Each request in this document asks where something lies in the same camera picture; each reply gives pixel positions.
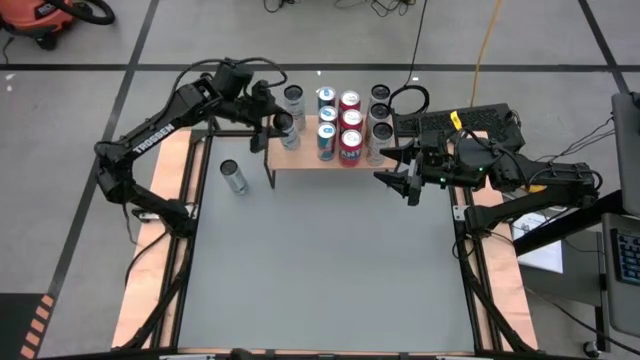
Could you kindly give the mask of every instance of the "wooden shelf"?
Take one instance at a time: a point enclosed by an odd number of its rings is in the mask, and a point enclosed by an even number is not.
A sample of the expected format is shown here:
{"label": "wooden shelf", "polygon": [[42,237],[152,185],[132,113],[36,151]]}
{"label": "wooden shelf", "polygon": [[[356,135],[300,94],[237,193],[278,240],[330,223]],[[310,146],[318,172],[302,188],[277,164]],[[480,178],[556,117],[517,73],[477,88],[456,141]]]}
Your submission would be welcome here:
{"label": "wooden shelf", "polygon": [[396,167],[396,161],[385,158],[384,163],[378,166],[369,165],[367,162],[368,149],[362,149],[362,155],[355,167],[344,167],[338,160],[336,153],[333,160],[322,161],[318,158],[318,144],[316,132],[318,129],[318,117],[307,115],[307,128],[300,133],[300,147],[294,151],[285,150],[280,139],[269,140],[268,164],[271,170],[304,170],[304,169],[373,169],[385,170]]}

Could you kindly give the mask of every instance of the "can lid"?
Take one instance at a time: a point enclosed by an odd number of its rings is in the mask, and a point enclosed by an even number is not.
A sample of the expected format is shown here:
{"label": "can lid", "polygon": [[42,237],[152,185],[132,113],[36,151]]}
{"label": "can lid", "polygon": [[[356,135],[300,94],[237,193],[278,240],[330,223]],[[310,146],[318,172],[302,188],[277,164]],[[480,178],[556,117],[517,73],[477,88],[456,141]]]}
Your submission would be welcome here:
{"label": "can lid", "polygon": [[318,136],[323,139],[331,139],[336,135],[336,127],[331,123],[324,123],[318,126]]}
{"label": "can lid", "polygon": [[220,164],[220,172],[222,175],[231,175],[235,173],[236,170],[238,170],[238,163],[231,159],[225,160]]}
{"label": "can lid", "polygon": [[302,88],[298,85],[290,85],[284,89],[284,97],[287,100],[298,100],[302,97]]}
{"label": "can lid", "polygon": [[355,147],[362,143],[362,134],[356,130],[347,130],[342,134],[342,144],[344,146]]}
{"label": "can lid", "polygon": [[391,90],[387,85],[378,84],[371,88],[371,96],[377,100],[384,100],[391,95]]}
{"label": "can lid", "polygon": [[387,123],[377,123],[373,125],[373,136],[376,139],[387,140],[393,135],[393,128]]}
{"label": "can lid", "polygon": [[391,114],[391,110],[385,104],[375,104],[371,107],[371,115],[376,119],[386,119]]}
{"label": "can lid", "polygon": [[329,86],[323,86],[317,91],[318,97],[322,100],[333,100],[336,97],[336,91]]}
{"label": "can lid", "polygon": [[360,102],[360,95],[358,95],[358,93],[353,90],[347,90],[342,93],[340,99],[343,104],[352,106]]}
{"label": "can lid", "polygon": [[342,114],[342,120],[349,125],[358,125],[362,122],[362,114],[355,109],[347,110]]}
{"label": "can lid", "polygon": [[293,117],[287,113],[280,113],[273,117],[273,127],[278,130],[286,130],[293,126]]}
{"label": "can lid", "polygon": [[333,106],[323,106],[318,114],[322,121],[333,121],[338,117],[338,111]]}

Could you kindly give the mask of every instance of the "wooden platform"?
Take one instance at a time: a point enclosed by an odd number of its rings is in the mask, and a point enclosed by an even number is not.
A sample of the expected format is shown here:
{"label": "wooden platform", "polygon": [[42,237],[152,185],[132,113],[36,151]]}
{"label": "wooden platform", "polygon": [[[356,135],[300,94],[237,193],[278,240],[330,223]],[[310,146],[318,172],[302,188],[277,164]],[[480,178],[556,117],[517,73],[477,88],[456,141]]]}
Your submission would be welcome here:
{"label": "wooden platform", "polygon": [[[318,130],[318,117],[307,116],[307,128],[300,132],[300,147],[294,151],[286,150],[280,139],[269,140],[268,165],[271,170],[311,170],[311,169],[372,169],[384,170],[393,169],[396,162],[386,159],[382,165],[372,166],[367,163],[367,147],[362,149],[360,162],[355,167],[344,167],[338,160],[338,154],[330,161],[323,161],[318,158],[318,143],[316,132]],[[363,134],[366,131],[366,124],[363,126]]]}
{"label": "wooden platform", "polygon": [[[339,163],[324,163],[317,159],[315,153],[315,128],[316,122],[309,121],[307,123],[306,133],[304,134],[303,144],[306,142],[307,147],[300,148],[298,151],[291,153],[284,153],[279,139],[272,139],[271,141],[277,141],[276,144],[270,144],[269,160],[271,166],[276,169],[331,169],[342,168]],[[151,189],[164,197],[177,197],[180,189],[180,182],[182,172],[184,170],[185,158],[189,143],[189,131],[179,131],[173,134],[171,137],[163,141],[160,149],[160,155],[156,164],[154,178]],[[189,201],[193,199],[194,187],[197,179],[197,169],[199,168],[201,157],[201,150],[196,152],[196,161],[194,165],[194,172],[190,184]],[[386,166],[393,168],[395,162],[392,164],[385,164]],[[462,189],[456,189],[457,198],[459,204],[464,204],[464,196]],[[487,185],[481,191],[474,193],[474,202],[476,205],[492,206],[502,202],[502,196],[498,191],[493,190]],[[149,224],[143,224],[138,237],[138,251],[148,244],[152,239],[162,232],[162,225],[159,222],[151,222]],[[496,227],[495,232],[504,235],[511,239],[511,233],[507,224],[500,224]],[[129,285],[125,291],[122,308],[120,312],[120,318],[114,334],[113,346],[122,345],[125,343],[138,329],[138,327],[144,322],[150,313],[151,309],[158,301],[158,294],[160,291],[161,279],[164,272],[164,267],[167,259],[168,251],[168,238],[166,242],[161,242],[157,247],[149,251],[138,263],[131,273],[129,279]],[[512,245],[500,239],[496,236],[492,236],[483,240],[484,254],[486,257],[487,271],[489,275],[489,281],[491,283],[491,289],[493,293],[493,299],[504,317],[509,324],[514,328],[516,332],[522,337],[522,339],[531,347],[537,348],[537,341],[533,329],[533,323],[531,322],[531,315],[529,313],[529,307],[522,284],[522,278],[520,276],[520,268],[515,255],[515,250]],[[176,266],[179,266],[181,255],[179,254],[179,261]],[[487,315],[483,310],[479,301],[476,301],[479,317],[479,327],[482,337],[483,347],[485,349],[491,349],[491,334],[487,323]],[[165,317],[165,326],[161,336],[161,346],[169,345],[169,335],[171,333],[171,324],[173,319],[173,313],[175,308],[173,305],[167,311]],[[503,339],[503,346],[505,350],[509,349],[509,346]],[[219,348],[206,348],[206,349],[179,349],[181,353],[228,353],[230,349]],[[262,353],[264,350],[252,350],[256,353]],[[276,351],[278,354],[317,354],[315,351],[307,350],[283,350]],[[353,355],[382,355],[380,353],[349,353]],[[466,355],[462,353],[450,353],[447,355]]]}

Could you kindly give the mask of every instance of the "white paper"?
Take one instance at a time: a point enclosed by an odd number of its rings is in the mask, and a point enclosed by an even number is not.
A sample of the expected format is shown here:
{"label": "white paper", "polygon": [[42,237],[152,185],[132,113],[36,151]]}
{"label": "white paper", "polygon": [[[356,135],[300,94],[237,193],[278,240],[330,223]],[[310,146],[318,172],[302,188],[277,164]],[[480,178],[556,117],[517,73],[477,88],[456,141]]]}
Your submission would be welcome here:
{"label": "white paper", "polygon": [[[513,238],[521,237],[545,221],[545,217],[540,214],[530,213],[524,215],[512,224],[511,232],[513,233]],[[545,247],[521,255],[518,257],[518,263],[562,274],[562,244],[558,240]]]}

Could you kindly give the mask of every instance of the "orange and black striped tape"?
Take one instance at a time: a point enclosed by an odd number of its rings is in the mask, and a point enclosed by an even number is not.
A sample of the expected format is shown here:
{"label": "orange and black striped tape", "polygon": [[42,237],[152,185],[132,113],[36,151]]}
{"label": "orange and black striped tape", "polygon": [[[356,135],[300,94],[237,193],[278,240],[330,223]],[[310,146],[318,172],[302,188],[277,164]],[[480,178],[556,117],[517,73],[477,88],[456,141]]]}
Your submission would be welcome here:
{"label": "orange and black striped tape", "polygon": [[49,295],[43,295],[40,299],[40,305],[36,308],[33,319],[31,320],[31,329],[27,332],[24,339],[22,349],[20,349],[21,359],[34,359],[42,345],[45,329],[51,318],[51,311],[55,300]]}

